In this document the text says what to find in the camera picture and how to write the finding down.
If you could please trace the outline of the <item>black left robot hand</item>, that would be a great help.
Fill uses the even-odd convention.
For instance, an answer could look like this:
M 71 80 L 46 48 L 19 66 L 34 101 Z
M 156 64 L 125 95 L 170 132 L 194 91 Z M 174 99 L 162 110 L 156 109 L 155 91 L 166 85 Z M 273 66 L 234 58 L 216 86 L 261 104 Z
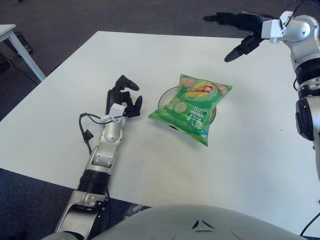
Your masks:
M 122 105 L 126 103 L 123 112 L 124 117 L 133 118 L 140 116 L 140 111 L 143 103 L 143 97 L 140 95 L 135 103 L 133 103 L 130 92 L 124 91 L 129 88 L 133 91 L 139 91 L 140 88 L 130 79 L 121 75 L 115 82 L 112 89 L 107 92 L 105 114 L 108 115 L 113 104 Z

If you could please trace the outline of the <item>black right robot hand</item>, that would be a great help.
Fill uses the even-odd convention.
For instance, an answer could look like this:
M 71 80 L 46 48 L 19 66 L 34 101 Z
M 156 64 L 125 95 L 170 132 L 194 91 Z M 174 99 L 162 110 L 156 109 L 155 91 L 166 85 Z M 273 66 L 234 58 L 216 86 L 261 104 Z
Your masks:
M 255 50 L 263 41 L 261 38 L 263 18 L 250 14 L 233 14 L 227 12 L 217 12 L 215 15 L 204 16 L 206 22 L 217 22 L 219 25 L 236 27 L 241 31 L 250 32 L 251 35 L 245 37 L 238 46 L 226 55 L 224 61 L 229 63 L 242 55 L 248 55 Z

